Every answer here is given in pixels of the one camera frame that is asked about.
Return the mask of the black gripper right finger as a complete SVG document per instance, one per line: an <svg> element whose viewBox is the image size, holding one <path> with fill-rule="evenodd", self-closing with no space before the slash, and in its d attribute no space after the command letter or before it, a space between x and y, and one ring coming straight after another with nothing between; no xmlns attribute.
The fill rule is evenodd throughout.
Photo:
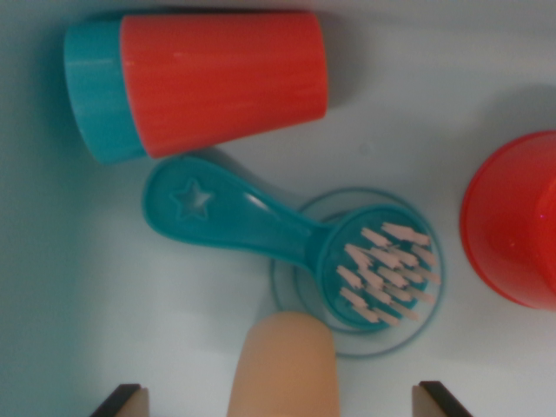
<svg viewBox="0 0 556 417"><path fill-rule="evenodd" d="M440 381L412 386L413 417L471 417L472 414Z"/></svg>

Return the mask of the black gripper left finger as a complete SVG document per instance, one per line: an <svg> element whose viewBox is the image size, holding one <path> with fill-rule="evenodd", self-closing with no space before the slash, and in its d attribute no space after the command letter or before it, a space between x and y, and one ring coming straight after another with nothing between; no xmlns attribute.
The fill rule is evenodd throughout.
<svg viewBox="0 0 556 417"><path fill-rule="evenodd" d="M149 417L149 390L140 384L120 384L91 417Z"/></svg>

